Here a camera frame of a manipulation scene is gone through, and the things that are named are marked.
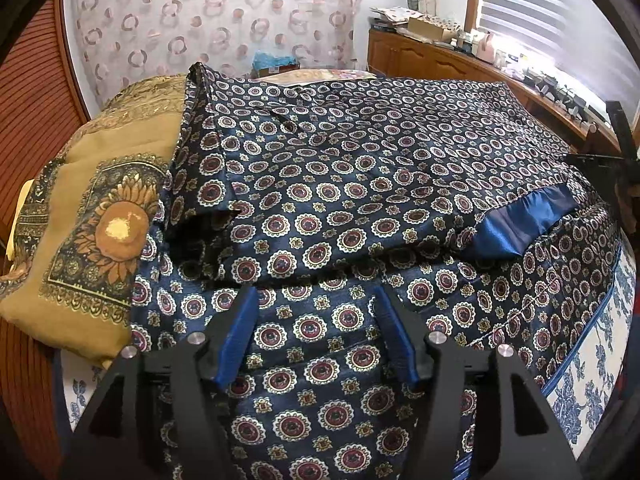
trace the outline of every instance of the fabric fold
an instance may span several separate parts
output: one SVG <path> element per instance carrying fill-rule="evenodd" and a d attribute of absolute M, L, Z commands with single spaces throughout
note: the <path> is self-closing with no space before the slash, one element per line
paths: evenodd
<path fill-rule="evenodd" d="M 516 202 L 490 211 L 462 255 L 476 260 L 522 256 L 533 240 L 577 207 L 566 184 L 537 189 Z"/>

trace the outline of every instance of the window blind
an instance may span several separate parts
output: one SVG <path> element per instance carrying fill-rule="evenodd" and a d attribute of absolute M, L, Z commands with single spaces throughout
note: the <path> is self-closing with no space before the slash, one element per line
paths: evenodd
<path fill-rule="evenodd" d="M 509 36 L 554 60 L 602 100 L 618 100 L 632 121 L 640 70 L 591 0 L 480 0 L 478 28 Z"/>

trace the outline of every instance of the patterned blanket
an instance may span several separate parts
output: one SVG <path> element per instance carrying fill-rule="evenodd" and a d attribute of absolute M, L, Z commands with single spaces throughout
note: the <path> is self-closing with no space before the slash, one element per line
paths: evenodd
<path fill-rule="evenodd" d="M 202 330 L 253 283 L 260 316 L 228 392 L 239 474 L 391 478 L 424 393 L 394 377 L 373 287 L 391 284 L 460 345 L 512 344 L 542 387 L 604 300 L 620 246 L 566 152 L 499 83 L 280 88 L 194 65 L 134 284 L 136 344 L 153 351 Z M 522 254 L 465 258 L 491 211 L 559 187 L 577 207 Z M 163 387 L 159 405 L 168 477 L 179 478 Z M 475 405 L 470 384 L 461 459 Z"/>

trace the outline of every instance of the beige pillow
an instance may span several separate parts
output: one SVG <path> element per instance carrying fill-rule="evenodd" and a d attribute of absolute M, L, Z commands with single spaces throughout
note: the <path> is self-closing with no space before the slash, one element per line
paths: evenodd
<path fill-rule="evenodd" d="M 128 87 L 37 177 L 15 225 L 0 315 L 101 363 L 130 338 L 138 259 L 180 130 L 184 76 Z"/>
<path fill-rule="evenodd" d="M 337 68 L 301 68 L 282 74 L 260 78 L 274 85 L 295 86 L 321 83 L 324 81 L 344 81 L 345 79 L 375 79 L 376 75 L 364 70 L 339 70 Z"/>

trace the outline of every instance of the clutter on dresser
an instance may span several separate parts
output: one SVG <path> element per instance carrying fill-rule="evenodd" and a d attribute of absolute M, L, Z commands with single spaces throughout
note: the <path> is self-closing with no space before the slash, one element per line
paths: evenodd
<path fill-rule="evenodd" d="M 419 41 L 420 43 L 434 43 L 433 40 L 430 40 L 429 38 L 425 38 L 424 36 L 421 36 L 420 34 L 416 34 L 415 32 L 411 32 L 408 28 L 406 27 L 398 27 L 396 28 L 396 32 L 398 34 L 401 34 L 402 36 L 406 36 L 408 38 L 411 38 L 412 40 L 415 41 Z M 453 49 L 453 45 L 450 43 L 447 43 L 449 45 L 449 47 L 451 49 Z"/>
<path fill-rule="evenodd" d="M 374 18 L 373 16 L 369 17 L 369 25 L 370 28 L 374 30 L 379 30 L 381 32 L 396 32 L 396 26 L 387 20 L 383 20 L 382 18 Z"/>
<path fill-rule="evenodd" d="M 589 120 L 584 110 L 586 105 L 587 101 L 577 95 L 574 95 L 573 102 L 569 102 L 565 105 L 565 107 L 569 112 L 569 115 L 571 115 L 572 119 L 580 120 L 580 122 L 582 123 Z"/>
<path fill-rule="evenodd" d="M 542 97 L 547 97 L 552 101 L 557 101 L 558 96 L 556 94 L 556 87 L 558 86 L 558 80 L 555 77 L 551 77 L 549 75 L 545 75 L 540 79 L 540 81 L 536 84 L 536 88 L 540 92 Z"/>
<path fill-rule="evenodd" d="M 507 53 L 505 51 L 503 50 L 495 51 L 494 66 L 498 70 L 502 70 L 503 68 L 507 67 Z"/>
<path fill-rule="evenodd" d="M 479 60 L 485 61 L 490 64 L 494 64 L 495 49 L 494 49 L 493 43 L 494 43 L 494 34 L 492 32 L 489 32 L 478 43 L 478 52 L 476 53 L 476 57 Z"/>
<path fill-rule="evenodd" d="M 380 20 L 394 27 L 408 23 L 410 18 L 422 16 L 421 12 L 406 7 L 370 7 L 370 10 L 377 12 L 380 15 Z"/>
<path fill-rule="evenodd" d="M 530 88 L 535 88 L 539 79 L 542 79 L 542 76 L 529 67 L 524 71 L 524 80 L 522 82 Z"/>
<path fill-rule="evenodd" d="M 456 46 L 460 52 L 464 52 L 465 54 L 471 54 L 474 56 L 474 36 L 469 32 L 465 32 L 464 30 L 460 30 L 458 32 L 458 41 Z"/>

